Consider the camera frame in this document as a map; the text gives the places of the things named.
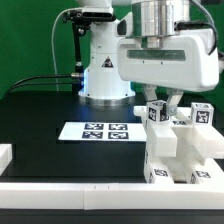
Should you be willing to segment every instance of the black and white pattern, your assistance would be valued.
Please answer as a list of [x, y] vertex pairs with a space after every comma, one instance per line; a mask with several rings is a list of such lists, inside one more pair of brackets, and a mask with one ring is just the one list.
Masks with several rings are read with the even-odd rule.
[[195, 106], [198, 108], [206, 108], [206, 109], [209, 108], [207, 104], [202, 104], [202, 103], [196, 103]]
[[157, 107], [163, 107], [164, 102], [158, 101], [158, 102], [155, 102], [155, 103], [152, 103], [152, 104], [154, 104]]
[[196, 122], [201, 124], [208, 124], [210, 112], [197, 111]]
[[156, 121], [156, 110], [149, 107], [149, 119]]
[[186, 125], [184, 121], [173, 121], [174, 125]]
[[128, 132], [109, 132], [108, 139], [129, 139]]
[[94, 124], [94, 123], [87, 123], [85, 124], [85, 130], [103, 130], [103, 124]]
[[109, 124], [109, 130], [111, 131], [127, 131], [127, 124]]
[[192, 175], [191, 175], [191, 182], [190, 182], [191, 184], [195, 184], [196, 183], [196, 177], [195, 177], [195, 175], [192, 173]]
[[160, 111], [160, 121], [168, 121], [168, 120], [169, 120], [169, 116], [164, 114], [164, 112], [161, 110]]
[[83, 139], [102, 139], [103, 132], [100, 131], [84, 131], [82, 134]]
[[157, 176], [168, 177], [168, 173], [165, 170], [154, 169], [154, 172]]
[[203, 177], [203, 178], [211, 178], [208, 172], [205, 171], [196, 171], [197, 175], [199, 177]]

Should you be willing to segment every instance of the printed marker sheet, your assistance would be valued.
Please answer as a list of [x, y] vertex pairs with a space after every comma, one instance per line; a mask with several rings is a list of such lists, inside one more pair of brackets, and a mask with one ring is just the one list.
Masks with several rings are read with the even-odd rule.
[[145, 142], [146, 134], [142, 124], [66, 122], [59, 140]]

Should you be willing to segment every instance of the white block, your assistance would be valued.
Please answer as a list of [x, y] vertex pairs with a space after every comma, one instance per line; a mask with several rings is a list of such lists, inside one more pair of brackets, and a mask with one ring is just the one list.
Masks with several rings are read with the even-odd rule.
[[192, 103], [191, 119], [194, 124], [212, 125], [214, 108], [208, 103]]
[[163, 165], [161, 163], [150, 163], [147, 183], [166, 185], [174, 184], [174, 181], [166, 165]]
[[82, 184], [0, 183], [3, 209], [83, 209]]
[[147, 136], [156, 156], [176, 157], [177, 136], [169, 125], [148, 123]]
[[0, 175], [12, 160], [12, 145], [0, 144]]
[[84, 189], [84, 209], [118, 209], [119, 184], [90, 184]]
[[134, 115], [141, 117], [144, 130], [147, 130], [147, 108], [146, 106], [134, 106]]
[[224, 209], [224, 188], [204, 184], [121, 184], [120, 209]]
[[150, 177], [150, 158], [152, 156], [152, 145], [146, 143], [146, 149], [145, 149], [145, 160], [144, 160], [144, 177], [146, 182], [149, 182]]
[[175, 116], [179, 120], [189, 121], [191, 120], [191, 108], [189, 107], [178, 107], [177, 108], [177, 115]]
[[163, 100], [156, 100], [147, 103], [147, 119], [155, 123], [169, 122], [170, 118], [164, 110], [166, 102]]
[[187, 170], [187, 183], [223, 185], [224, 173], [213, 159], [206, 159], [205, 164], [190, 164]]
[[212, 126], [195, 125], [192, 144], [204, 158], [224, 158], [224, 138]]

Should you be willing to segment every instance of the metal cylinder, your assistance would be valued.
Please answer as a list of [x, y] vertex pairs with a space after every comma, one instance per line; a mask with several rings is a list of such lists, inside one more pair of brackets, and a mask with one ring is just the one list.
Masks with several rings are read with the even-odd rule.
[[135, 37], [175, 35], [176, 21], [189, 21], [189, 0], [145, 0], [132, 5]]
[[92, 6], [92, 7], [111, 7], [112, 0], [76, 0], [81, 7]]

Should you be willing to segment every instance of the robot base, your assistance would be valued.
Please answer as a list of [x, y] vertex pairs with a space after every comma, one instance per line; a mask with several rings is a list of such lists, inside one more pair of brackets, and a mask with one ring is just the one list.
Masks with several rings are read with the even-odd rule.
[[80, 102], [97, 105], [97, 106], [119, 106], [119, 105], [134, 103], [135, 96], [126, 97], [123, 99], [115, 99], [115, 100], [94, 99], [90, 97], [79, 96], [79, 100]]

